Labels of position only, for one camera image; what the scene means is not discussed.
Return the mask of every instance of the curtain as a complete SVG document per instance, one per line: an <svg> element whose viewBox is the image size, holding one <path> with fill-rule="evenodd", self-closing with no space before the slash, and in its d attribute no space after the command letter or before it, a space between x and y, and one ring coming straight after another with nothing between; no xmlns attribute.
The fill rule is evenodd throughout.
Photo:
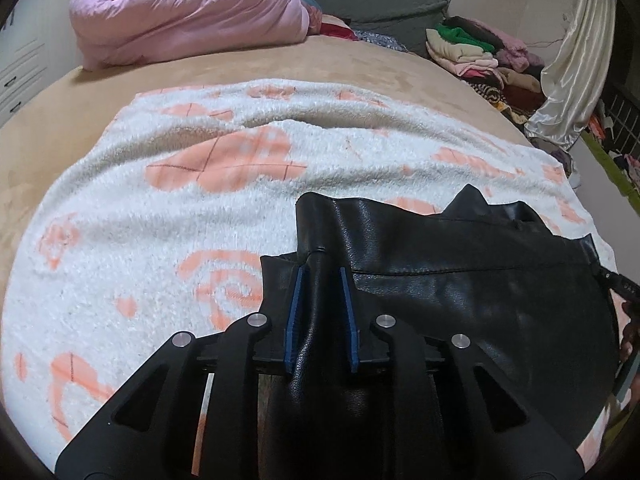
<svg viewBox="0 0 640 480"><path fill-rule="evenodd" d="M525 124L528 136L568 150L589 122L609 67L616 0L578 0L556 60L542 71L546 102Z"/></svg>

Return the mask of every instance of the pink fuzzy cloth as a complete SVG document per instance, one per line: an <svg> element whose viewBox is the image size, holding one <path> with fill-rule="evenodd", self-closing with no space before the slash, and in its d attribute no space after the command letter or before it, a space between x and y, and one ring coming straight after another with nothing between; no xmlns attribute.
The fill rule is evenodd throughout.
<svg viewBox="0 0 640 480"><path fill-rule="evenodd" d="M71 0L70 18L86 70L301 43L309 27L300 0Z"/></svg>
<svg viewBox="0 0 640 480"><path fill-rule="evenodd" d="M500 49L495 54L495 57L501 65L513 68L516 72L524 72L529 67L529 59L527 57L529 50L524 41L514 38L499 28L491 27L479 20L472 18L468 18L468 20L475 23L478 27L484 28L487 32L494 34L504 43L504 49Z"/></svg>

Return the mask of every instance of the white and orange blanket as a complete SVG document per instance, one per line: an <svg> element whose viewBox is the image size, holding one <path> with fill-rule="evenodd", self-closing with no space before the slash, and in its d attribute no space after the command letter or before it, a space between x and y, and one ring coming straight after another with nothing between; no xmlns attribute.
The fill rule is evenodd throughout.
<svg viewBox="0 0 640 480"><path fill-rule="evenodd" d="M592 233L615 269L551 156L439 112L286 80L139 94L24 234L2 319L8 413L52 467L172 333L203 336L258 309L258 257L295 250L301 194L432 214L469 183L490 203L523 200L558 235ZM587 465L607 413L580 446Z"/></svg>

